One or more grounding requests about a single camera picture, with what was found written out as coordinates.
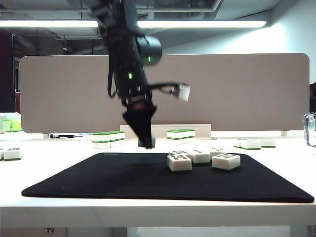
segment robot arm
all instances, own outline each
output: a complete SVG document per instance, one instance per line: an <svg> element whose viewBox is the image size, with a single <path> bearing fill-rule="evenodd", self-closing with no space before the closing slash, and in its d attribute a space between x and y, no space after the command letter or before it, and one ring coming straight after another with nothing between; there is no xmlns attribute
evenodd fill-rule
<svg viewBox="0 0 316 237"><path fill-rule="evenodd" d="M98 21L109 53L108 95L116 94L126 106L123 118L144 147L152 148L151 118L157 107L152 102L152 90L188 100L190 87L178 83L150 85L144 65L154 65L161 59L158 39L146 36L137 25L137 12L132 0L86 0L91 15ZM114 75L116 90L111 92Z"/></svg>

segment gray partition panel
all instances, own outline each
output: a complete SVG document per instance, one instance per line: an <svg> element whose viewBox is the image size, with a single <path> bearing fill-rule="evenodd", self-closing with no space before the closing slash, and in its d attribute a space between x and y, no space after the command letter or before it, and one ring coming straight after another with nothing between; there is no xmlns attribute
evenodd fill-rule
<svg viewBox="0 0 316 237"><path fill-rule="evenodd" d="M93 132L126 124L107 96L107 56L28 56L20 62L26 132ZM305 54L165 55L150 83L185 82L189 102L154 92L154 124L211 123L212 130L299 130L309 110Z"/></svg>

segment fluorescent light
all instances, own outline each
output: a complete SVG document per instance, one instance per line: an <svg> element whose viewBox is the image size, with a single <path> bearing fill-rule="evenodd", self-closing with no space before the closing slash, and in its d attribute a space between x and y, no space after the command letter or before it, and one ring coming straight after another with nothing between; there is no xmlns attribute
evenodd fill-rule
<svg viewBox="0 0 316 237"><path fill-rule="evenodd" d="M138 21L141 28L260 28L266 21ZM0 20L0 27L98 27L85 20Z"/></svg>
<svg viewBox="0 0 316 237"><path fill-rule="evenodd" d="M96 21L71 21L71 20L0 20L0 27L98 27Z"/></svg>
<svg viewBox="0 0 316 237"><path fill-rule="evenodd" d="M141 28L260 28L266 21L138 21Z"/></svg>

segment pen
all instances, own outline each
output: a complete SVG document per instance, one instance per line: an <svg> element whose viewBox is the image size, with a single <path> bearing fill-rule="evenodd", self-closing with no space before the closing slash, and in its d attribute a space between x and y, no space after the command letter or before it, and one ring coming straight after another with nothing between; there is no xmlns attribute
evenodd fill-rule
<svg viewBox="0 0 316 237"><path fill-rule="evenodd" d="M82 137L82 136L76 136L76 135L50 135L50 138L60 138L60 137L67 137L67 138L75 138L75 137Z"/></svg>

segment black mouse pad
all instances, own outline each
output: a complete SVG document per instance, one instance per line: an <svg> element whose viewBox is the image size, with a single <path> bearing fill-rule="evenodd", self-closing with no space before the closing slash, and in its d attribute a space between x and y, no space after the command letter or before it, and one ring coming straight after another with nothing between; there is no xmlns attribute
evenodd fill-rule
<svg viewBox="0 0 316 237"><path fill-rule="evenodd" d="M45 198L135 198L313 202L314 198L247 155L233 171L193 165L171 172L167 154L99 153L22 191Z"/></svg>

